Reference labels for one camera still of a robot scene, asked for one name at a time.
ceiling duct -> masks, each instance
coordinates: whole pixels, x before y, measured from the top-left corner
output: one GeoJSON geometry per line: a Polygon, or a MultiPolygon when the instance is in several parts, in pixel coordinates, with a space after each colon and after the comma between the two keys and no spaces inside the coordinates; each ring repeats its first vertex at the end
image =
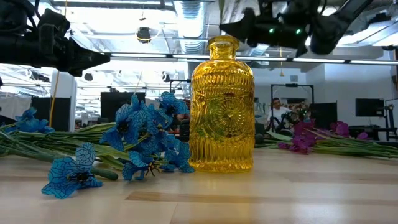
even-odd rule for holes
{"type": "MultiPolygon", "coordinates": [[[[201,1],[174,1],[178,17],[178,35],[180,37],[199,38],[205,33],[206,3],[201,1]]],[[[185,54],[202,54],[205,48],[202,40],[181,40],[182,52],[185,54]]],[[[188,62],[188,78],[199,65],[188,62]]]]}

wooden table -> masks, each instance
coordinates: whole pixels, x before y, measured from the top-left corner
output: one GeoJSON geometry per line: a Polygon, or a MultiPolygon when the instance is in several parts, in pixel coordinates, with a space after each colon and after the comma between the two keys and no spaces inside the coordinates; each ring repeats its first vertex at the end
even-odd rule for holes
{"type": "Polygon", "coordinates": [[[50,164],[0,158],[0,223],[398,223],[398,162],[256,149],[252,172],[106,181],[57,200],[50,164]]]}

man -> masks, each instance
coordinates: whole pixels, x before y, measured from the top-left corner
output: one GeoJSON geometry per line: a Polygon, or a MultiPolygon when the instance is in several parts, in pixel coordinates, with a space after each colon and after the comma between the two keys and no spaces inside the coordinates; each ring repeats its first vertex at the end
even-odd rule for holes
{"type": "MultiPolygon", "coordinates": [[[[278,119],[279,122],[282,121],[282,114],[292,111],[286,107],[280,106],[279,98],[272,99],[271,106],[274,108],[274,118],[278,119]]],[[[270,121],[271,117],[272,117],[272,111],[270,110],[268,113],[268,118],[267,118],[267,126],[269,125],[269,121],[270,121]]],[[[274,119],[273,119],[273,121],[274,121],[274,127],[277,128],[279,125],[278,122],[274,119]]]]}

light fixture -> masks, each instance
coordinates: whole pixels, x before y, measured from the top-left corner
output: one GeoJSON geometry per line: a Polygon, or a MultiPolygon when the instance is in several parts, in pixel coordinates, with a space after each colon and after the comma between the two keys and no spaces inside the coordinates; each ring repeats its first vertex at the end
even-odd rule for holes
{"type": "MultiPolygon", "coordinates": [[[[175,58],[175,59],[209,59],[209,55],[166,55],[166,54],[112,54],[112,56],[123,55],[131,58],[175,58]]],[[[341,63],[341,64],[358,64],[358,65],[398,65],[397,61],[382,60],[345,60],[345,59],[322,59],[322,58],[282,58],[282,57],[250,57],[237,56],[236,60],[256,61],[256,62],[305,62],[305,63],[341,63]]]]}
{"type": "Polygon", "coordinates": [[[387,47],[387,46],[396,46],[396,45],[398,45],[398,32],[373,44],[373,46],[376,47],[387,47]]]}
{"type": "Polygon", "coordinates": [[[351,64],[356,65],[398,65],[397,61],[378,61],[378,60],[352,60],[351,64]]]}
{"type": "Polygon", "coordinates": [[[237,60],[248,60],[248,61],[265,61],[265,62],[285,62],[287,58],[274,58],[274,57],[245,57],[238,56],[237,60]]]}
{"type": "Polygon", "coordinates": [[[312,62],[312,63],[343,63],[340,59],[317,59],[317,58],[294,58],[294,62],[312,62]]]}
{"type": "Polygon", "coordinates": [[[166,58],[166,54],[112,53],[113,57],[166,58]]]}
{"type": "Polygon", "coordinates": [[[173,58],[183,59],[210,59],[209,55],[173,55],[173,58]]]}

glass bottle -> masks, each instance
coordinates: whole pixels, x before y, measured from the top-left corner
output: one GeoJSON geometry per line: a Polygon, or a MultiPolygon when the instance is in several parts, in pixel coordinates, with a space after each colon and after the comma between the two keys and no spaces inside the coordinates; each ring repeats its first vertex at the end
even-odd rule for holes
{"type": "Polygon", "coordinates": [[[239,41],[209,40],[210,60],[192,75],[190,165],[199,171],[244,172],[253,167],[254,77],[236,60],[239,41]]]}

